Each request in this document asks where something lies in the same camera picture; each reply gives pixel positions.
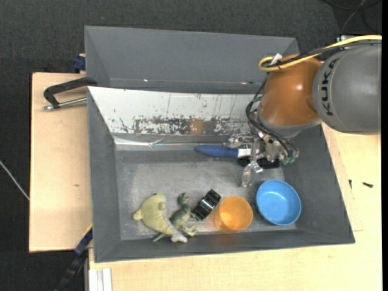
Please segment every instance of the orange cup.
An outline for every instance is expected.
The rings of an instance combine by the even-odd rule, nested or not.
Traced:
[[[253,210],[242,197],[228,196],[218,207],[214,217],[216,228],[223,233],[235,233],[246,229],[252,222]]]

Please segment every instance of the blue bowl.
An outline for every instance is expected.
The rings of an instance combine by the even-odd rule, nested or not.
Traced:
[[[256,206],[261,216],[277,226],[293,224],[300,216],[302,205],[299,195],[288,183],[268,180],[256,194]]]

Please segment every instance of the toy dinosaur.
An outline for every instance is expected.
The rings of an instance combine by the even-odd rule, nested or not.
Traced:
[[[197,233],[197,229],[195,225],[188,225],[190,219],[195,218],[195,215],[192,213],[192,210],[187,204],[189,199],[190,198],[186,195],[186,193],[179,195],[178,204],[181,206],[181,208],[174,212],[170,218],[170,221],[178,231],[193,237]],[[160,233],[153,241],[158,241],[165,236],[165,233]]]
[[[155,193],[147,198],[141,208],[133,215],[135,220],[143,220],[150,229],[156,230],[163,236],[170,235],[172,242],[186,243],[187,238],[179,232],[167,217],[166,197],[162,193]]]

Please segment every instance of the metal clamp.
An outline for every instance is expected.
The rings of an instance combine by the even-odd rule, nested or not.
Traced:
[[[54,97],[54,94],[77,89],[83,86],[97,86],[97,82],[91,78],[81,78],[74,81],[47,87],[43,93],[43,96],[51,105],[47,105],[43,107],[43,110],[58,109],[66,105],[71,105],[77,102],[86,101],[86,98],[79,98],[79,99],[59,103],[58,100],[56,100],[56,98]]]

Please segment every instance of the blue handle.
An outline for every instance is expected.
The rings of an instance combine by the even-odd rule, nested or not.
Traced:
[[[217,156],[217,157],[228,157],[228,158],[237,158],[238,149],[230,149],[227,147],[221,147],[220,145],[210,145],[203,144],[198,145],[194,148],[198,153]]]

